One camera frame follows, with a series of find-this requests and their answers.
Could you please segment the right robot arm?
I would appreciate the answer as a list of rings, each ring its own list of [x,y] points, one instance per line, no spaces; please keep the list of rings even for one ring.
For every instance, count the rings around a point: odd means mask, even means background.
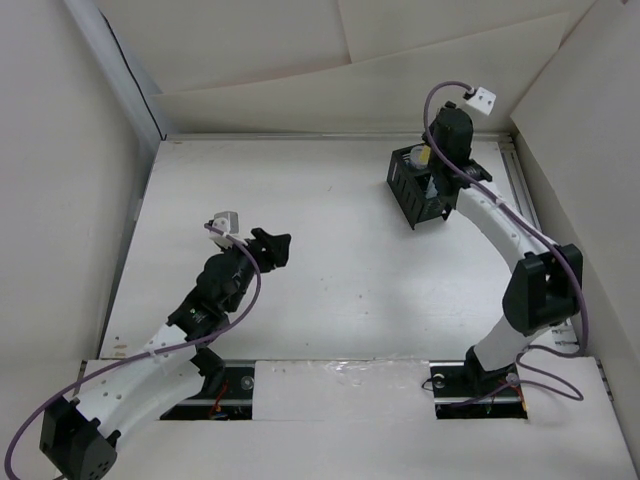
[[[452,102],[425,128],[428,168],[437,197],[484,234],[511,272],[502,316],[466,353],[465,387],[478,396],[514,385],[509,374],[536,339],[551,327],[587,314],[582,291],[583,255],[542,234],[501,195],[492,176],[471,157],[470,116]]]

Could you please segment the yellow highlighter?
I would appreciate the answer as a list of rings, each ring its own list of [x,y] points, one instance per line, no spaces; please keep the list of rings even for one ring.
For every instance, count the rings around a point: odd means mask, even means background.
[[[431,155],[431,148],[429,146],[424,145],[418,154],[416,164],[420,168],[425,168],[429,164],[430,155]]]

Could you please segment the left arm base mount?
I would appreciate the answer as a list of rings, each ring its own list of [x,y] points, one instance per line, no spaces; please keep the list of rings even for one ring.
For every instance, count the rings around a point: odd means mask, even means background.
[[[165,412],[164,421],[251,420],[255,387],[253,360],[225,361],[209,348],[195,357],[202,380],[199,392]]]

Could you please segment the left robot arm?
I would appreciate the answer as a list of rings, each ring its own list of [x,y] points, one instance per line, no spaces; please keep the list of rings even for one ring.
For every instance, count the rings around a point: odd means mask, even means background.
[[[220,251],[167,321],[138,353],[94,372],[93,387],[72,387],[44,409],[40,449],[64,478],[103,478],[136,428],[222,387],[225,362],[210,345],[233,327],[230,314],[247,316],[238,311],[247,291],[286,266],[292,238],[254,228],[239,240],[213,222],[205,227]]]

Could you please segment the blue highlighter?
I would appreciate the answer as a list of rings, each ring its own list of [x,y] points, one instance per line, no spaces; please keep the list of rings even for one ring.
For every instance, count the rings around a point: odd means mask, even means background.
[[[437,191],[437,187],[434,181],[433,177],[429,178],[429,181],[427,183],[427,188],[425,191],[425,197],[426,198],[434,198],[438,196],[438,191]]]

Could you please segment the clear jar of paper clips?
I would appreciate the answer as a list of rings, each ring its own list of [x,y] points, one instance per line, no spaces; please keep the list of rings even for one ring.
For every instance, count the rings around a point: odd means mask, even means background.
[[[424,145],[417,145],[415,147],[413,147],[409,153],[409,164],[418,170],[424,169],[424,168],[420,168],[417,164],[416,164],[416,160],[418,157],[419,152],[421,151],[422,147]]]

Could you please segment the aluminium rail right edge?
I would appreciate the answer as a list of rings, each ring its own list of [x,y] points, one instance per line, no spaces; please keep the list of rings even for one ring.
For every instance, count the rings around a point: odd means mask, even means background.
[[[521,169],[515,145],[511,137],[488,135],[478,136],[472,142],[472,158],[483,166],[493,177],[493,188],[504,200],[532,226],[540,223],[533,206],[533,200]],[[511,272],[502,255],[480,230],[477,223],[467,219],[470,232],[465,239],[471,243],[473,251],[479,255],[479,266],[470,274],[470,285],[478,297],[471,303],[482,313],[482,325],[476,329],[474,340],[483,338],[501,318],[502,298]],[[579,341],[570,320],[539,336],[535,343],[563,353],[575,353]]]

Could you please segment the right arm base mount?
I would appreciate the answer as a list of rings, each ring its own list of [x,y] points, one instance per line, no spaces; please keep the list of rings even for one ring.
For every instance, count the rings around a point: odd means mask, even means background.
[[[528,418],[523,394],[517,385],[515,365],[473,377],[463,361],[433,361],[422,388],[433,394],[438,420]]]

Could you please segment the black two-slot organizer box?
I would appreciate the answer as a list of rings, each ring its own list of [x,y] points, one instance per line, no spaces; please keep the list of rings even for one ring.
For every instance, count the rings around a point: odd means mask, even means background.
[[[417,145],[394,150],[391,153],[387,184],[400,206],[410,227],[433,219],[446,220],[451,208],[438,196],[426,198],[425,191],[431,177],[428,166],[418,170],[409,164],[409,153]]]

